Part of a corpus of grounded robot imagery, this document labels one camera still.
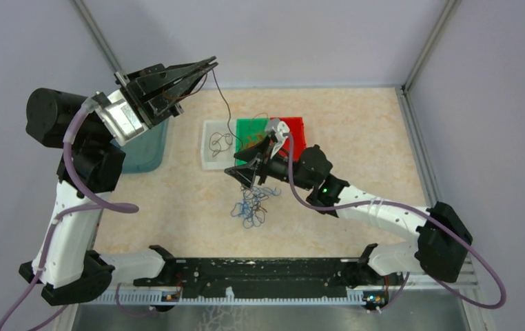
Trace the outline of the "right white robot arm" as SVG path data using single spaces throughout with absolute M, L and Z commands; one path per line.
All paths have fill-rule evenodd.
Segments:
M 437 281 L 455 283 L 473 238 L 457 212 L 447 203 L 415 207 L 365 192 L 331 173 L 332 163 L 320 146 L 305 148 L 298 160 L 271 155 L 274 142 L 266 138 L 234 156 L 243 161 L 224 170 L 251 188 L 269 177 L 310 193 L 300 202 L 320 214 L 360 221 L 404 239 L 392 245 L 370 245 L 358 274 L 367 284 L 396 272 L 423 272 Z

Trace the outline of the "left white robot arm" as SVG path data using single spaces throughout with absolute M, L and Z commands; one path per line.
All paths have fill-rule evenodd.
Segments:
M 115 73 L 118 88 L 86 97 L 38 88 L 26 105 L 26 132 L 47 148 L 62 151 L 56 199 L 42 246 L 23 263 L 20 275 L 43 285 L 51 306 L 86 303 L 121 283 L 171 284 L 177 275 L 171 254 L 158 245 L 140 252 L 100 254 L 92 249 L 101 213 L 138 212 L 132 203 L 112 203 L 123 171 L 123 146 L 170 117 L 181 101 L 217 66 L 215 57 L 174 66 L 156 64 Z

